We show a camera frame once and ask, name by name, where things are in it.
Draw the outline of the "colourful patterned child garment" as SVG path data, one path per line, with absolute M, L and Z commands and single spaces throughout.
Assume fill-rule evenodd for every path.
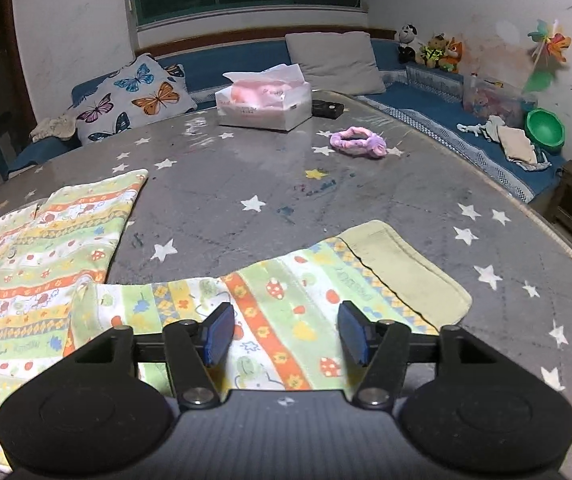
M 105 330 L 158 333 L 235 312 L 222 391 L 351 390 L 337 330 L 342 301 L 373 321 L 433 335 L 472 304 L 464 287 L 373 220 L 304 249 L 220 278 L 110 285 L 109 263 L 146 170 L 66 186 L 0 217 L 0 404 L 14 390 Z M 0 470 L 8 467 L 0 446 Z

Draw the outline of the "pink scrunchie headband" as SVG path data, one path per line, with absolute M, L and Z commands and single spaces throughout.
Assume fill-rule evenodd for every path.
M 388 154 L 385 139 L 364 127 L 334 132 L 329 136 L 329 143 L 334 150 L 353 157 L 381 159 Z

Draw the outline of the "beige cloth on bench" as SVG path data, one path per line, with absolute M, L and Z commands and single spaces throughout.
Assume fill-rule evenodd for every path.
M 458 131 L 482 136 L 488 142 L 498 144 L 505 158 L 525 171 L 543 171 L 552 166 L 548 156 L 536 148 L 525 131 L 506 125 L 500 116 L 490 115 L 484 124 L 457 124 Z

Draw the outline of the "small black device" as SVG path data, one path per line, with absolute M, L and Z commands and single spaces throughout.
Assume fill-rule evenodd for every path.
M 337 119 L 344 112 L 344 105 L 323 100 L 312 101 L 312 116 L 326 119 Z

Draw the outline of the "blue sofa bench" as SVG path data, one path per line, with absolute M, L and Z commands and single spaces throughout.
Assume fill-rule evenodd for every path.
M 401 64 L 396 42 L 371 39 L 362 32 L 329 34 L 326 38 L 337 52 L 318 62 L 301 58 L 295 48 L 308 48 L 315 38 L 292 34 L 282 40 L 211 47 L 166 58 L 145 52 L 119 70 L 75 87 L 64 114 L 84 143 L 99 141 L 214 107 L 233 83 L 231 75 L 294 65 L 312 90 L 356 96 L 427 134 L 526 203 L 553 184 L 563 159 L 532 140 L 526 147 L 533 162 L 503 148 L 495 126 L 464 110 L 462 76 Z

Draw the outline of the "cream cloth on sofa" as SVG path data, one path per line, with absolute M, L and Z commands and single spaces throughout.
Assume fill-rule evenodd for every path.
M 32 143 L 48 138 L 57 138 L 68 141 L 76 133 L 76 121 L 68 115 L 62 114 L 54 118 L 45 118 L 30 132 Z

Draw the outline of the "butterfly print pillow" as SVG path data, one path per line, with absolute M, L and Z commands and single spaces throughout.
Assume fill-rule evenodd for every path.
M 170 73 L 142 54 L 75 99 L 70 114 L 80 144 L 88 145 L 193 110 L 197 103 L 188 93 L 183 70 Z

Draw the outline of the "pink tissue box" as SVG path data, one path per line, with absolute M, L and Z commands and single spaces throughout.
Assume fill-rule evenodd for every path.
M 215 92 L 223 126 L 289 132 L 312 117 L 312 87 L 298 64 L 224 77 L 231 84 Z

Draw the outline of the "clear plastic toy box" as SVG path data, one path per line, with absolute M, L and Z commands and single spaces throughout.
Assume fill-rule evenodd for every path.
M 508 127 L 522 128 L 538 100 L 506 82 L 470 74 L 464 76 L 463 107 L 478 118 L 498 116 Z

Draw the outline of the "green plastic bowl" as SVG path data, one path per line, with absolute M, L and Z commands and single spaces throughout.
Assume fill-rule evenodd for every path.
M 566 129 L 549 110 L 534 108 L 526 116 L 525 130 L 531 141 L 550 153 L 559 153 L 566 142 Z

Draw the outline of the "grey plain pillow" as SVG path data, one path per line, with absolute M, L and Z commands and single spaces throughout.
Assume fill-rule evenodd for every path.
M 367 32 L 300 32 L 285 40 L 290 61 L 314 90 L 348 96 L 386 91 Z

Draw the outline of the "yellow bear plush toy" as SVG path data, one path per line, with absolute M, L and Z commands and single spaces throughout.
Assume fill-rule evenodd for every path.
M 446 54 L 449 40 L 443 34 L 432 36 L 427 44 L 419 49 L 415 61 L 428 68 L 436 68 L 439 61 Z

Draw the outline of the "panda plush toy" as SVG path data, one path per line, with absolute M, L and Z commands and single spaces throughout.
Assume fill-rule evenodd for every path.
M 418 32 L 413 24 L 405 24 L 397 35 L 397 60 L 401 64 L 415 63 L 417 54 L 423 44 L 418 39 Z

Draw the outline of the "orange fox plush toy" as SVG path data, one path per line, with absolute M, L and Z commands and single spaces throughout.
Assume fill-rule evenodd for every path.
M 458 73 L 458 65 L 460 65 L 462 57 L 464 54 L 464 44 L 458 41 L 456 38 L 452 38 L 446 50 L 438 62 L 440 70 L 451 74 Z

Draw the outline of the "colourful paper pinwheel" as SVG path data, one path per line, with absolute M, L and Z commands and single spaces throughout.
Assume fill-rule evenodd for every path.
M 541 92 L 554 84 L 557 73 L 566 66 L 572 39 L 564 32 L 559 20 L 551 24 L 539 20 L 528 37 L 534 43 L 530 50 L 532 69 L 522 91 Z

